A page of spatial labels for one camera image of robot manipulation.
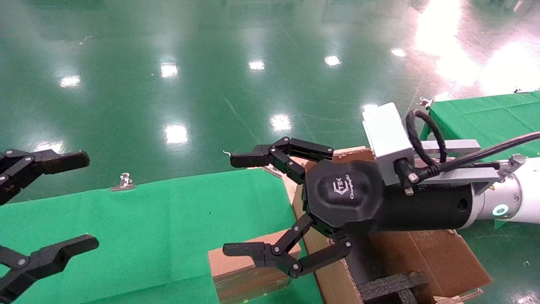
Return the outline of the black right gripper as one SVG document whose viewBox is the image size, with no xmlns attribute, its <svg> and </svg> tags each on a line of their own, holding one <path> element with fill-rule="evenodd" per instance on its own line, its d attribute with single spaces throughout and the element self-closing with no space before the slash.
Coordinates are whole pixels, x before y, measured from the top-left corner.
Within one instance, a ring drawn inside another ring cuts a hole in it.
<svg viewBox="0 0 540 304">
<path fill-rule="evenodd" d="M 297 259 L 290 250 L 313 226 L 323 235 L 459 229 L 473 206 L 470 185 L 434 184 L 413 187 L 407 195 L 401 184 L 385 185 L 373 161 L 335 163 L 334 149 L 297 138 L 282 137 L 273 144 L 256 145 L 250 153 L 231 154 L 235 168 L 269 164 L 303 185 L 305 214 L 275 244 L 224 244 L 226 256 L 249 256 L 258 268 L 278 268 L 298 278 L 349 255 L 352 242 L 345 237 L 329 247 Z M 292 157 L 316 162 L 307 172 Z"/>
</svg>

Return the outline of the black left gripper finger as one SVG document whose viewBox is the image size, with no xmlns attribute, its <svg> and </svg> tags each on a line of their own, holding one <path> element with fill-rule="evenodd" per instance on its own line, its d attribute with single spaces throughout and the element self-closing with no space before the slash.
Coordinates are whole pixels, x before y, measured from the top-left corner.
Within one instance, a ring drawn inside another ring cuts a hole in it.
<svg viewBox="0 0 540 304">
<path fill-rule="evenodd" d="M 0 280 L 1 303 L 11 304 L 37 281 L 64 271 L 71 258 L 96 250 L 99 245 L 96 237 L 84 234 L 42 247 L 29 255 L 1 246 L 0 261 L 8 267 Z"/>
<path fill-rule="evenodd" d="M 6 150 L 0 156 L 0 204 L 7 204 L 38 177 L 88 167 L 85 151 L 58 154 L 48 149 L 38 152 Z"/>
</svg>

